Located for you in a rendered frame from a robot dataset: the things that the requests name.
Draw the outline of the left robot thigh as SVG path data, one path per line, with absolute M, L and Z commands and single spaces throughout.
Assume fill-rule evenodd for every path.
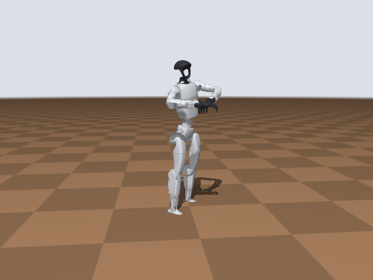
M 189 153 L 189 164 L 186 164 L 183 169 L 183 173 L 188 176 L 193 173 L 193 171 L 196 169 L 199 157 L 200 157 L 200 137 L 199 134 L 193 132 L 192 137 L 187 142 L 190 142 L 188 148 Z

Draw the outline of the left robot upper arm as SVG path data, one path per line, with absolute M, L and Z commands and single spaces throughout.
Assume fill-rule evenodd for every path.
M 213 92 L 214 91 L 214 87 L 215 86 L 212 86 L 210 84 L 207 84 L 207 83 L 202 83 L 201 81 L 193 81 L 194 83 L 196 83 L 197 85 L 197 90 L 198 91 L 205 91 L 205 92 Z

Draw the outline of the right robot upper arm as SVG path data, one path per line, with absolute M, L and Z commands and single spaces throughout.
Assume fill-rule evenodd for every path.
M 180 90 L 177 88 L 177 86 L 173 86 L 173 88 L 168 92 L 167 100 L 166 100 L 166 105 L 168 109 L 175 109 L 176 108 L 176 103 L 170 103 L 168 99 L 176 99 L 176 97 L 179 95 Z

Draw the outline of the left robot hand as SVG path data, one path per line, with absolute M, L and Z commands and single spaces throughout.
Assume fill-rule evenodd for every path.
M 206 102 L 211 102 L 211 103 L 214 103 L 216 101 L 215 98 L 208 98 L 206 99 Z M 202 106 L 201 108 L 198 108 L 198 113 L 201 113 L 202 114 L 202 109 L 203 109 L 203 113 L 205 113 L 205 108 L 206 108 L 206 112 L 207 112 L 207 108 L 208 107 L 205 107 L 205 106 Z

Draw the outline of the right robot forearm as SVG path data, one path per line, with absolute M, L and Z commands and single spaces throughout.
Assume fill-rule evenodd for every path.
M 168 99 L 168 102 L 177 103 L 178 109 L 180 109 L 180 108 L 186 108 L 186 109 L 195 108 L 195 109 L 198 109 L 198 108 L 194 107 L 194 104 L 199 103 L 199 101 L 197 101 L 197 100 L 194 100 L 194 101 L 186 100 L 185 101 L 185 100 L 181 100 L 181 99 Z

